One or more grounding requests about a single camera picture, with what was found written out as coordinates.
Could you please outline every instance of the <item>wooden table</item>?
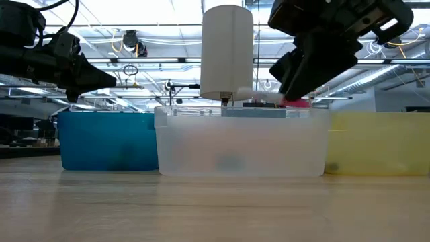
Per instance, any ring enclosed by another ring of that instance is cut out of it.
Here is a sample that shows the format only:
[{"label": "wooden table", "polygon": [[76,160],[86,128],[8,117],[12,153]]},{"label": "wooden table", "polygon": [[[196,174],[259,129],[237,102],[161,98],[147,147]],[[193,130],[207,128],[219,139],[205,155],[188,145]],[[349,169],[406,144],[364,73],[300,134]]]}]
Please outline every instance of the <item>wooden table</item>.
[{"label": "wooden table", "polygon": [[430,241],[428,177],[198,179],[0,161],[0,241]]}]

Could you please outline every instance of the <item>duct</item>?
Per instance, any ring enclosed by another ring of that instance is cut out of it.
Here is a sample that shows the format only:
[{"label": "duct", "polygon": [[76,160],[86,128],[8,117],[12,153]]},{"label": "duct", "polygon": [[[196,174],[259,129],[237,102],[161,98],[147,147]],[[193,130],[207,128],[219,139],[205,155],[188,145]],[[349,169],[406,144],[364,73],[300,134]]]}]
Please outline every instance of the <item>duct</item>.
[{"label": "duct", "polygon": [[[430,58],[430,42],[427,41],[424,44],[420,44],[410,51],[407,52],[407,56],[411,59],[417,58]],[[401,54],[396,56],[396,58],[403,58]],[[375,86],[385,80],[396,77],[397,75],[402,75],[407,72],[406,65],[388,65],[381,69],[366,71],[360,75],[347,80],[343,84],[343,87],[330,93],[322,94],[323,97],[335,97],[339,95],[344,95],[345,93],[352,94],[358,91],[363,91],[369,87]]]}]

